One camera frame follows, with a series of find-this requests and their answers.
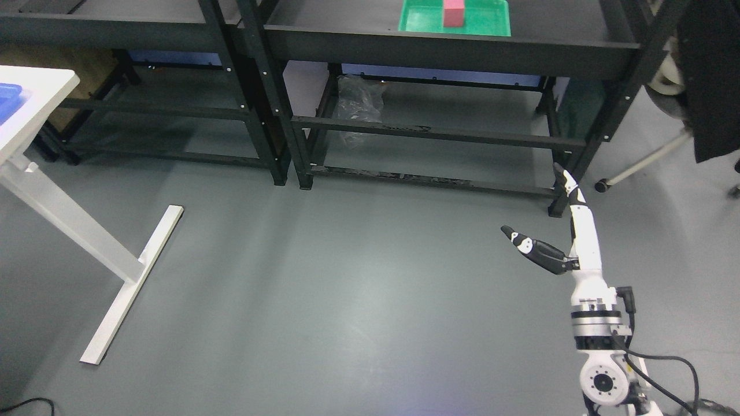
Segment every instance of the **green tray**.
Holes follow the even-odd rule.
[[[465,24],[462,27],[442,26],[442,4],[443,0],[405,0],[398,30],[511,36],[506,0],[465,0]]]

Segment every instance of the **red block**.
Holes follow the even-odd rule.
[[[461,27],[465,23],[465,0],[444,0],[444,27]]]

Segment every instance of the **robotic arm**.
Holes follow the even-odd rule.
[[[628,365],[623,350],[629,346],[631,325],[622,324],[622,313],[616,309],[617,298],[625,301],[625,310],[635,312],[630,287],[608,287],[602,277],[601,252],[593,214],[571,174],[555,164],[555,176],[565,188],[571,205],[571,252],[564,252],[542,241],[503,226],[501,230],[526,258],[561,275],[572,272],[576,288],[571,296],[573,336],[578,352],[588,355],[580,373],[580,384],[589,416],[598,416],[595,405],[629,405],[628,414],[662,416],[655,402],[647,399],[650,388]],[[645,370],[644,361],[636,363]]]

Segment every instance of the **white table leg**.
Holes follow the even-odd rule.
[[[144,265],[49,179],[38,165],[23,155],[15,155],[0,167],[0,183],[124,282],[136,282]]]
[[[85,349],[80,361],[97,365],[103,359],[110,345],[110,341],[113,340],[115,333],[121,326],[121,322],[124,321],[139,289],[144,285],[149,271],[154,266],[154,262],[157,261],[159,253],[162,251],[164,244],[174,230],[182,213],[183,207],[170,205],[164,215],[162,215],[162,219],[159,221],[157,228],[154,229],[152,237],[149,238],[149,242],[144,247],[144,251],[141,252],[141,257],[139,257],[139,260],[144,262],[144,270],[141,272],[141,276],[139,276],[139,279],[135,283],[124,283],[121,290],[118,291],[113,303],[110,305],[110,309],[108,309],[108,313],[105,314],[105,318],[100,323],[98,330],[95,331],[95,335],[93,335],[92,341],[90,341],[90,345]]]
[[[123,287],[80,358],[84,363],[99,364],[182,216],[183,207],[167,208],[136,258],[25,156],[14,155],[0,166],[0,184],[123,279]]]

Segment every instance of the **metal shelving unit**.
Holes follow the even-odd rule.
[[[17,13],[13,2],[0,6],[0,42],[48,44],[111,49],[119,65],[109,81],[91,99],[68,98],[62,107],[80,108],[76,120],[63,132],[47,125],[42,135],[53,139],[64,155],[73,150],[124,152],[159,158],[204,161],[268,169],[275,184],[283,185],[290,152],[278,120],[267,105],[255,62],[239,48],[231,32],[242,18],[233,0],[86,0],[71,14]],[[268,13],[271,2],[260,4]],[[126,50],[174,50],[217,53],[233,104],[228,107],[185,106],[172,102],[102,100],[125,75],[129,83],[141,82]],[[257,158],[229,157],[203,152],[163,151],[151,147],[117,149],[92,143],[77,146],[73,133],[92,111],[176,115],[242,121],[254,144]]]
[[[277,0],[263,13],[253,0],[239,0],[246,27],[236,35],[252,49],[272,112],[280,118],[292,142],[302,188],[311,187],[314,175],[353,175],[486,192],[521,192],[550,198],[550,215],[560,216],[566,198],[557,187],[525,189],[458,178],[323,166],[324,132],[343,130],[542,147],[550,149],[553,160],[580,179],[599,145],[611,139],[632,97],[652,78],[665,57],[664,44],[688,2],[666,0],[653,18],[644,0],[509,0],[512,36],[495,37],[400,32],[397,26],[402,2],[397,0]],[[332,76],[315,117],[293,116],[280,77],[280,63],[289,60],[329,63]],[[563,104],[569,113],[556,110],[551,81],[542,86],[537,111],[548,117],[549,136],[444,130],[331,118],[341,64],[520,73],[579,81],[573,83],[578,88],[569,87],[565,92]],[[591,103],[590,108],[578,109],[583,94],[598,96],[599,100],[595,104],[584,100]],[[308,139],[304,139],[303,128],[312,130]]]

